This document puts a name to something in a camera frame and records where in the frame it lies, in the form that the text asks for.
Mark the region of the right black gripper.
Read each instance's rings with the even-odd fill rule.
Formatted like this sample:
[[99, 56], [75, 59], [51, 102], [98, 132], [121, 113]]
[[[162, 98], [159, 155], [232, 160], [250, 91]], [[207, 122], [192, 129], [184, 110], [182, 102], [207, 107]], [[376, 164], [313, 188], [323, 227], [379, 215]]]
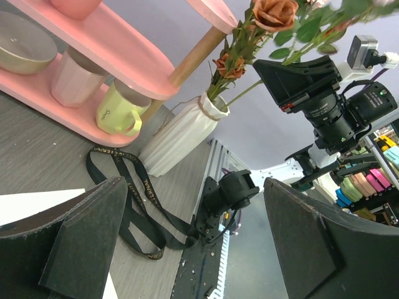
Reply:
[[348, 146], [370, 127], [359, 107], [332, 88], [342, 77], [328, 55], [290, 65], [258, 59], [252, 66], [283, 112], [304, 114], [317, 146]]

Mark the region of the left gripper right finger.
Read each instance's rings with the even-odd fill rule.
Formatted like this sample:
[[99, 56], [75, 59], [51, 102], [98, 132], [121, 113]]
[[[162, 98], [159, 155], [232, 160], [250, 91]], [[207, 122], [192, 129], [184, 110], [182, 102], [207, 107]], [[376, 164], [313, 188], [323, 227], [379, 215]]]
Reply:
[[264, 200], [289, 298], [398, 298], [398, 228], [272, 178]]

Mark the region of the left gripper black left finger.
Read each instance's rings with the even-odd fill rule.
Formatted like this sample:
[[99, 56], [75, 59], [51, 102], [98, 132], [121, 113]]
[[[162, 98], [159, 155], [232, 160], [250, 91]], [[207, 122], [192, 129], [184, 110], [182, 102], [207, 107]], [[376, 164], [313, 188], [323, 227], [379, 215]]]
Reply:
[[1, 226], [1, 298], [102, 298], [127, 200], [113, 177]]

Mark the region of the white wrapping paper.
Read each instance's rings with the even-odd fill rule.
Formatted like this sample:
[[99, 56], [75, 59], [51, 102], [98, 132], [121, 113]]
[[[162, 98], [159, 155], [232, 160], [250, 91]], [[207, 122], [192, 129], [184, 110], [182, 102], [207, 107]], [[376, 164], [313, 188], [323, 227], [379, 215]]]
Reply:
[[82, 188], [1, 195], [1, 228], [62, 204], [84, 192]]

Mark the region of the pink rose flower stem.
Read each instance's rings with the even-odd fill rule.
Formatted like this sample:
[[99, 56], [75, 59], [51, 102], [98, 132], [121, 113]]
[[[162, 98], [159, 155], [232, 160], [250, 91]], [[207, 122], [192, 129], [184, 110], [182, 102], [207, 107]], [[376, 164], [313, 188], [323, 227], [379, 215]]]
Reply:
[[330, 1], [297, 3], [294, 27], [275, 33], [268, 40], [276, 46], [269, 58], [280, 60], [283, 65], [300, 62], [301, 57], [313, 49], [333, 55], [337, 53], [334, 43], [344, 36], [348, 27], [398, 12], [398, 1], [341, 1], [338, 8]]

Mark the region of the brown rose flower stem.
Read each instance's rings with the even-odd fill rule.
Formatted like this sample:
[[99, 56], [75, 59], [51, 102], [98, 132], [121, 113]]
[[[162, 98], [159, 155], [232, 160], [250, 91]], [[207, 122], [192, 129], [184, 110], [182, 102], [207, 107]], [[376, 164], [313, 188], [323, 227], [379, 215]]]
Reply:
[[233, 29], [232, 40], [224, 40], [219, 57], [213, 60], [214, 74], [206, 91], [212, 102], [245, 74], [246, 66], [253, 63], [257, 52], [275, 33], [294, 27], [298, 8], [297, 1], [250, 2], [244, 19]]

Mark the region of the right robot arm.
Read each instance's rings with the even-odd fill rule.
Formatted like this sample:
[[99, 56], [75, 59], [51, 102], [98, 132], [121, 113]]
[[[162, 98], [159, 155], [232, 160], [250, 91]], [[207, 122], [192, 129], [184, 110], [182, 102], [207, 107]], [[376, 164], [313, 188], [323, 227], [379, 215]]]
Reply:
[[342, 76], [329, 56], [283, 65], [258, 59], [252, 65], [277, 106], [286, 114], [302, 112], [314, 128], [314, 144], [292, 154], [303, 177], [296, 189], [339, 165], [338, 157], [354, 149], [372, 123], [397, 109], [394, 96], [381, 83], [357, 80], [347, 90], [364, 88], [346, 98], [337, 93]]

